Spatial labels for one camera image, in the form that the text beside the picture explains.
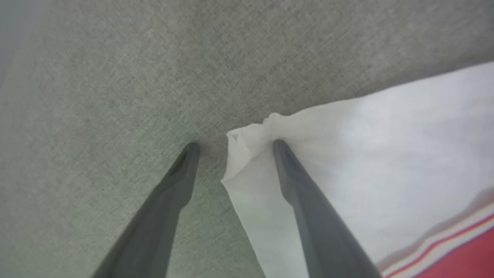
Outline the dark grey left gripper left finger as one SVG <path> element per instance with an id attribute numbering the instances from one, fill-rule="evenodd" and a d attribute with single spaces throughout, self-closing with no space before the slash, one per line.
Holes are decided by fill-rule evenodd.
<path id="1" fill-rule="evenodd" d="M 153 189 L 94 278 L 164 278 L 167 273 L 180 211 L 191 200 L 200 147 L 183 148 Z"/>

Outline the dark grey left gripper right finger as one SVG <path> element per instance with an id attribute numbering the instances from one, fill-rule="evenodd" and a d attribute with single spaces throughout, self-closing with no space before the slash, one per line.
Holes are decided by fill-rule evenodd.
<path id="1" fill-rule="evenodd" d="M 381 274 L 283 140 L 273 142 L 283 197 L 291 204 L 311 278 L 379 278 Z"/>

